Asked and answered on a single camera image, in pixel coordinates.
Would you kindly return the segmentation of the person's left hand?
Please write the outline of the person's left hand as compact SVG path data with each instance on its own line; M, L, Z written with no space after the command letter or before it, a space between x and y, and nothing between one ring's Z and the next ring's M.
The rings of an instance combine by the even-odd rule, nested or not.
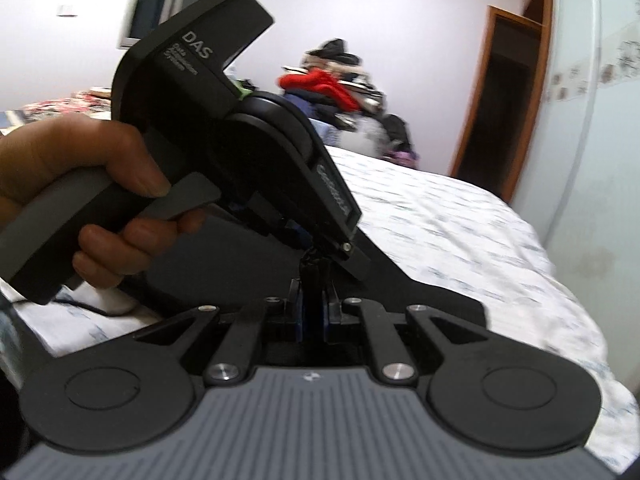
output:
M24 125L1 139L2 226L58 177L93 166L105 168L115 182L144 197L163 197L170 190L136 128L67 114ZM88 224L79 232L73 267L91 286L112 288L126 276L148 270L179 236L198 232L205 219L201 209L175 221L135 218L118 234Z

